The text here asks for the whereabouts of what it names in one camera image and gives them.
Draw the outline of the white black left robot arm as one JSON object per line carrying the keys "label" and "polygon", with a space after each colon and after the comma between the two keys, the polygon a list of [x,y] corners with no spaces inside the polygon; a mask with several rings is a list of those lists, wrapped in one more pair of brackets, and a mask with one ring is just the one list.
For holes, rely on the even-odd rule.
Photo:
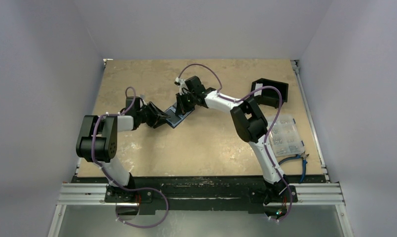
{"label": "white black left robot arm", "polygon": [[76,154],[95,164],[106,176],[109,185],[118,187],[117,196],[124,202],[136,197],[132,174],[123,167],[117,154],[118,133],[134,131],[141,124],[157,128],[170,116],[152,102],[141,97],[126,97],[126,107],[116,114],[85,115],[76,142]]}

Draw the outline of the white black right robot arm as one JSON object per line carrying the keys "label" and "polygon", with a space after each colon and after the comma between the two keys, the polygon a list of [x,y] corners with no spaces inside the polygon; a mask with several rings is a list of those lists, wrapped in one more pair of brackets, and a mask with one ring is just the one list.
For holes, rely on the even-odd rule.
{"label": "white black right robot arm", "polygon": [[176,78],[175,85],[179,87],[179,92],[176,94],[177,114],[184,115],[195,106],[202,106],[231,115],[238,136],[248,143],[255,153],[262,169],[266,194],[270,200],[278,201],[285,195],[286,190],[292,192],[268,141],[273,124],[268,123],[253,97],[255,93],[267,89],[272,89],[280,95],[277,88],[263,86],[237,99],[224,95],[214,88],[205,88],[197,76],[189,79]]}

